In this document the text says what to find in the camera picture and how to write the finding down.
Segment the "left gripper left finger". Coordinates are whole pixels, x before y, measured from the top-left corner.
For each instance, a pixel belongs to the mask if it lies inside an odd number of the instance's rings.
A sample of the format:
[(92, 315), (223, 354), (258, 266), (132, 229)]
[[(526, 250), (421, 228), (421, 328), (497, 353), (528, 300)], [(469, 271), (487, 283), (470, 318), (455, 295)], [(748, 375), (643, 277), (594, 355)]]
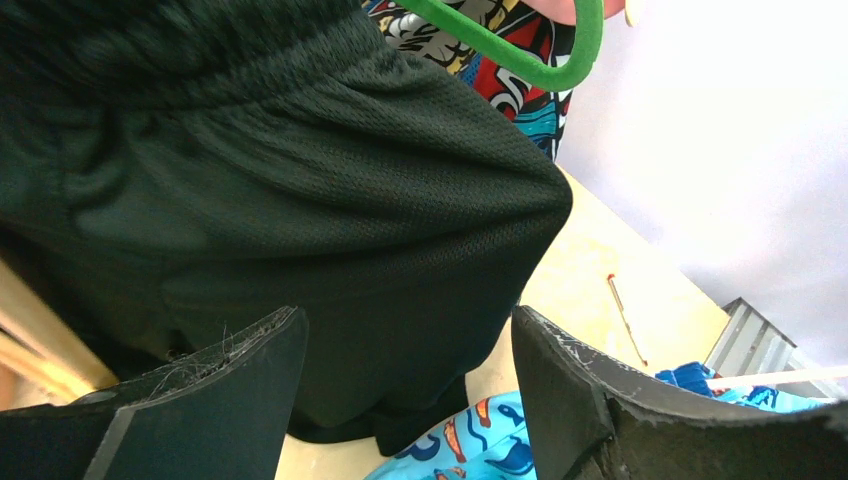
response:
[(284, 307), (219, 343), (66, 406), (1, 415), (5, 479), (271, 479), (308, 321)]

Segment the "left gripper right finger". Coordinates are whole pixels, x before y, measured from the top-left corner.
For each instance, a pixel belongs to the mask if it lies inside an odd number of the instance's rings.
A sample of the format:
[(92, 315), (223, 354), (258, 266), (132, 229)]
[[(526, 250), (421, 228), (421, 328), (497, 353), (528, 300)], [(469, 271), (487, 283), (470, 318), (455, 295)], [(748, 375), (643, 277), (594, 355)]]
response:
[(843, 479), (847, 406), (791, 414), (650, 377), (517, 307), (512, 352), (541, 479)]

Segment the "blue shark print shorts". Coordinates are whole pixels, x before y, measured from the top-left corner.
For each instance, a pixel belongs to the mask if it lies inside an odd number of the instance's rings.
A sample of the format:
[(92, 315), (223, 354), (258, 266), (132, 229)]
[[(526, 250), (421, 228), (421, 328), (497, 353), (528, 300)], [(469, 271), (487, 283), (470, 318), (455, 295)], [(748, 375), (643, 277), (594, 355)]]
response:
[[(763, 385), (709, 391), (708, 382), (717, 376), (699, 362), (655, 374), (665, 384), (705, 398), (769, 413), (803, 412), (836, 401), (799, 396)], [(367, 477), (535, 479), (536, 466), (520, 393), (514, 391), (481, 400), (434, 427)]]

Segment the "pink wire hanger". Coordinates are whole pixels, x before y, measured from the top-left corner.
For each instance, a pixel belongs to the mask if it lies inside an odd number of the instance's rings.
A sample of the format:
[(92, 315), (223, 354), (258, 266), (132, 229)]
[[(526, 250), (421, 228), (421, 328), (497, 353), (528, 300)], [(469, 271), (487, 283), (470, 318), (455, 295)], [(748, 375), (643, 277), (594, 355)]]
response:
[(793, 384), (817, 382), (829, 379), (845, 378), (847, 366), (817, 367), (802, 370), (791, 370), (771, 373), (758, 373), (736, 377), (721, 377), (705, 379), (710, 390), (724, 390), (739, 387), (765, 386), (771, 384)]

